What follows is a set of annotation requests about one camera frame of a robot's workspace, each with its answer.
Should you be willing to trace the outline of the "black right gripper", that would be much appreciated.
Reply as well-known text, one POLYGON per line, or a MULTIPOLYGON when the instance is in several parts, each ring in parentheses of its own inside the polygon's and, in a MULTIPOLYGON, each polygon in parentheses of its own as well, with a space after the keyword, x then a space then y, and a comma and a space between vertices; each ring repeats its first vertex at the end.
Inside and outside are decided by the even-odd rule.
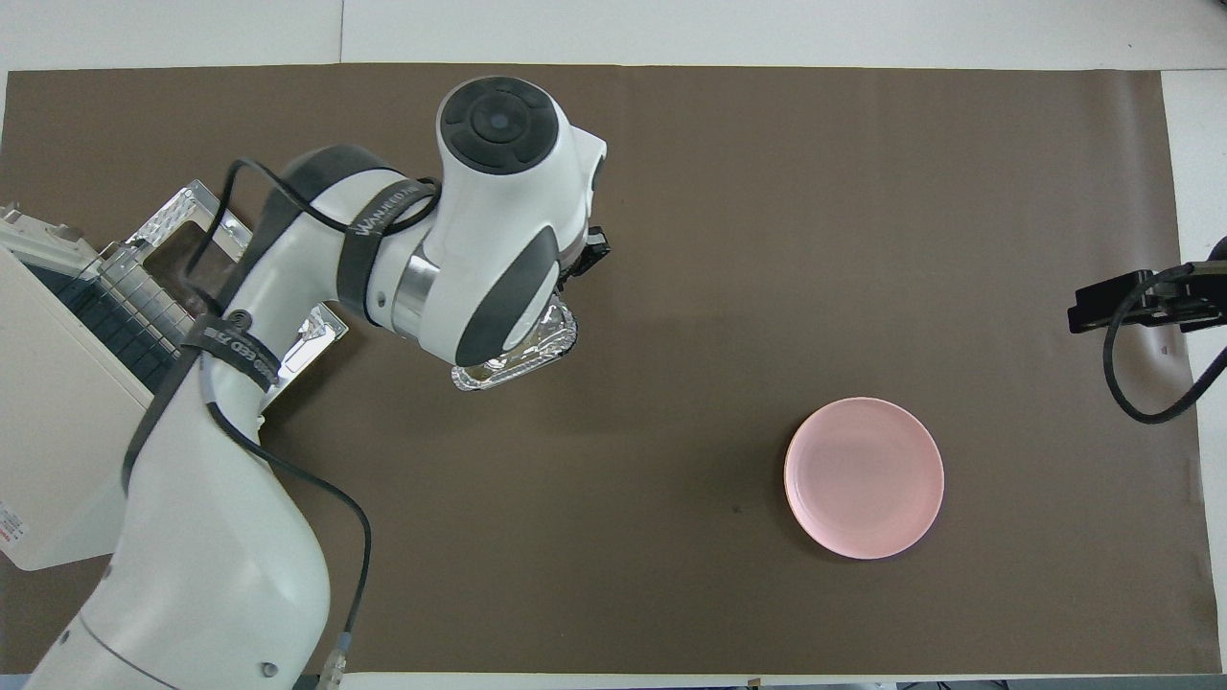
MULTIPOLYGON (((1179 327, 1183 333, 1204 331, 1226 323, 1226 239, 1211 249, 1209 262, 1196 262, 1191 276, 1145 289, 1123 316, 1125 327, 1179 327)), ((1131 289, 1156 271, 1139 269, 1075 291, 1067 309, 1067 329, 1082 334, 1106 328, 1113 311, 1131 289)))

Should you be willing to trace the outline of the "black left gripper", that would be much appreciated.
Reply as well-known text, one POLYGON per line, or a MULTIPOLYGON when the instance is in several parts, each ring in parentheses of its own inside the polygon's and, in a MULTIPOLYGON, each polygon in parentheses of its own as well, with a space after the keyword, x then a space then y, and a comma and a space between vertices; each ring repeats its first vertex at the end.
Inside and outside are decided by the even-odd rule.
POLYGON ((584 244, 579 255, 561 273, 561 280, 568 281, 573 277, 583 276, 591 270, 591 266, 596 266, 610 253, 611 246, 609 244, 609 236, 606 236, 604 227, 589 227, 587 236, 584 236, 584 244))

